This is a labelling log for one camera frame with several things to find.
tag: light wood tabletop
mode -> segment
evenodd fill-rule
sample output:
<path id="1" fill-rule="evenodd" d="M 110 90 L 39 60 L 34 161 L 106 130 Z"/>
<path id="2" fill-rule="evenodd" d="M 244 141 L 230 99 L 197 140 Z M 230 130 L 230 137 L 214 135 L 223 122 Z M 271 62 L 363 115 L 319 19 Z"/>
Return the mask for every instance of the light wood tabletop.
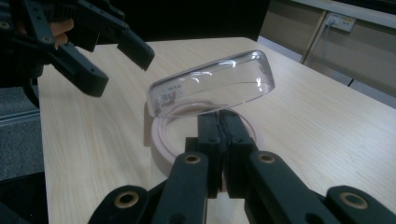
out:
<path id="1" fill-rule="evenodd" d="M 155 164 L 143 144 L 149 85 L 251 49 L 266 54 L 276 87 L 234 109 L 262 130 L 261 150 L 278 154 L 322 195 L 348 185 L 396 212 L 395 109 L 245 38 L 149 44 L 156 56 L 147 72 L 114 45 L 82 51 L 109 76 L 100 98 L 79 91 L 51 65 L 45 68 L 38 86 L 49 223 L 87 223 L 111 190 L 152 188 Z M 181 143 L 184 132 L 194 132 L 188 129 L 178 131 Z M 248 223 L 243 201 L 224 193 L 209 200 L 207 223 Z"/>

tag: transparent plastic container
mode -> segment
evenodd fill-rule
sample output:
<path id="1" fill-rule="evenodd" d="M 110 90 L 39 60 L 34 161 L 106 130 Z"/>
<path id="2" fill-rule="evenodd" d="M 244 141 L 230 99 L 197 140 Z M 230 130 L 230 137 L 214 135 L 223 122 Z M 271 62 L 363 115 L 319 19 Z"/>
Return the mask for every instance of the transparent plastic container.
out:
<path id="1" fill-rule="evenodd" d="M 251 50 L 154 82 L 148 90 L 148 112 L 156 118 L 196 116 L 241 105 L 274 87 L 265 54 Z"/>

